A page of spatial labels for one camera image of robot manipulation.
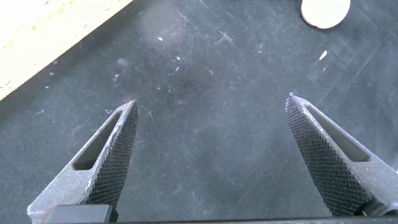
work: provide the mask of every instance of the dust speck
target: dust speck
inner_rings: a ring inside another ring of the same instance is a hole
[[[321,57],[319,58],[319,60],[322,60],[326,55],[328,54],[328,51],[324,51],[321,55]]]

